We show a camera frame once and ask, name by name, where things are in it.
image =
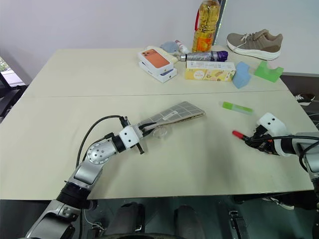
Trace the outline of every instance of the blue sponge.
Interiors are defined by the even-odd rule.
[[[251,75],[248,73],[249,65],[244,62],[239,62],[236,66],[236,73],[233,77],[234,85],[239,89],[249,83]]]

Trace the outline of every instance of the green lip balm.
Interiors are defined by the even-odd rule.
[[[223,102],[223,108],[231,110],[231,111],[237,111],[246,115],[251,115],[254,112],[253,109],[251,108],[235,105],[226,101]]]

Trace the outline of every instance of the green block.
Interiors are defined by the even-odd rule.
[[[282,67],[277,67],[276,69],[269,69],[267,67],[267,62],[262,61],[257,70],[255,71],[255,76],[259,76],[271,82],[276,82],[278,78],[283,73],[284,69]]]

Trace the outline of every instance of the black shoe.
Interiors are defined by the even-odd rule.
[[[315,95],[314,94],[300,94],[300,95],[296,95],[295,98],[298,101],[299,105],[308,106],[315,99]]]

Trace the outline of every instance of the sneaker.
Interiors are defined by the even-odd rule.
[[[273,36],[266,29],[244,35],[230,33],[227,36],[227,45],[232,51],[268,61],[279,57],[282,41],[281,34]]]
[[[295,98],[298,101],[299,105],[308,106],[315,99],[315,95],[314,94],[299,94],[299,95],[296,95]]]
[[[271,197],[269,197],[269,198],[263,198],[263,200],[264,200],[264,201],[267,201],[267,202],[276,203],[278,206],[281,206],[282,208],[287,209],[287,210],[293,210],[293,209],[295,209],[295,206],[286,205],[286,204],[284,204],[284,203],[282,203],[282,202],[279,202],[279,200],[276,199],[276,198],[271,198]]]

